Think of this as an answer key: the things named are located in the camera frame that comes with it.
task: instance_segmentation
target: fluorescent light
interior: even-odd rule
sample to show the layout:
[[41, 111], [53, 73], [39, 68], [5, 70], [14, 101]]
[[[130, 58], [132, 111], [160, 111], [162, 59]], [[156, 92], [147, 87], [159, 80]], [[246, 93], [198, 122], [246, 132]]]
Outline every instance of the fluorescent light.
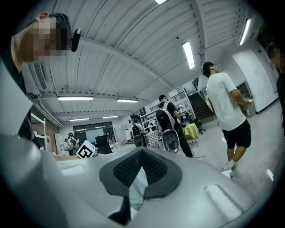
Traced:
[[117, 102], [129, 102], [129, 103], [136, 103], [138, 102], [137, 100], [130, 100], [130, 99], [117, 99]]
[[59, 101], [92, 101], [94, 97], [57, 97]]
[[193, 58], [193, 53], [192, 53], [192, 49], [191, 49], [191, 45], [189, 41], [182, 44], [182, 47], [184, 48], [190, 69], [194, 68], [195, 67], [194, 58]]
[[243, 32], [243, 34], [242, 34], [242, 37], [241, 37], [239, 46], [241, 46], [241, 45], [244, 43], [244, 40], [245, 40], [245, 38], [246, 38], [246, 35], [248, 34], [248, 29], [249, 29], [250, 23], [251, 23], [251, 19], [247, 19], [247, 20], [246, 20], [246, 23], [245, 23], [244, 32]]
[[80, 130], [76, 130], [76, 131], [81, 131], [81, 130], [87, 130], [87, 128], [85, 128], [85, 129], [80, 129]]
[[116, 117], [118, 117], [118, 116], [105, 116], [105, 117], [103, 117], [103, 119], [107, 119], [107, 118], [116, 118]]
[[79, 120], [89, 120], [89, 118], [82, 118], [82, 119], [70, 119], [69, 121], [79, 121]]
[[163, 2], [166, 2], [167, 0], [155, 0], [155, 2], [157, 3], [157, 4], [162, 4]]

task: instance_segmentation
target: white ceiling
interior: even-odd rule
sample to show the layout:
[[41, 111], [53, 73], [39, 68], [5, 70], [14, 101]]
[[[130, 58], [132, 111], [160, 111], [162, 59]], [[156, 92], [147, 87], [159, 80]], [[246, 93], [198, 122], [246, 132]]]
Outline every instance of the white ceiling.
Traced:
[[[77, 52], [43, 63], [48, 88], [39, 89], [40, 102], [67, 124], [71, 118], [126, 116], [197, 77], [205, 59], [218, 64], [222, 48], [239, 41], [246, 7], [237, 0], [168, 0], [161, 5], [153, 0], [50, 0], [36, 6], [28, 19], [45, 11], [65, 13], [72, 31], [82, 29]], [[181, 46], [186, 41], [195, 54], [192, 70]], [[60, 102], [54, 97], [68, 94], [94, 94], [96, 99]], [[119, 103], [116, 96], [139, 102]]]

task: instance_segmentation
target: hand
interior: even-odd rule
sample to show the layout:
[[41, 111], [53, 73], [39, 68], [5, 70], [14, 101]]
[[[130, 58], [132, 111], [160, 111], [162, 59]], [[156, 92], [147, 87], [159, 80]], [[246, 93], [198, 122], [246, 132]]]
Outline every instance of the hand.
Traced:
[[242, 104], [245, 108], [250, 104], [250, 101], [247, 99], [244, 99], [244, 103]]

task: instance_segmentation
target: yellow cloth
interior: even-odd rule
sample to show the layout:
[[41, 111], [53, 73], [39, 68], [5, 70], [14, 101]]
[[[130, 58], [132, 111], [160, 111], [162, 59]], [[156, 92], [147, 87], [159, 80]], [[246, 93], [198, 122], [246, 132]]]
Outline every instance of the yellow cloth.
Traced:
[[196, 124], [187, 124], [184, 128], [185, 138], [187, 140], [199, 139], [199, 131]]

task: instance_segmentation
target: whiteboard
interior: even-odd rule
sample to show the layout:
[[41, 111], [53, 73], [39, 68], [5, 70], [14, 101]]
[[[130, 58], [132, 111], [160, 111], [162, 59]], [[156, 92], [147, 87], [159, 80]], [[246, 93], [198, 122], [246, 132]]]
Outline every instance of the whiteboard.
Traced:
[[87, 130], [87, 131], [85, 131], [85, 133], [86, 133], [86, 139], [90, 143], [95, 143], [96, 142], [95, 137], [104, 135], [104, 132], [103, 132], [102, 128], [95, 129], [95, 130]]

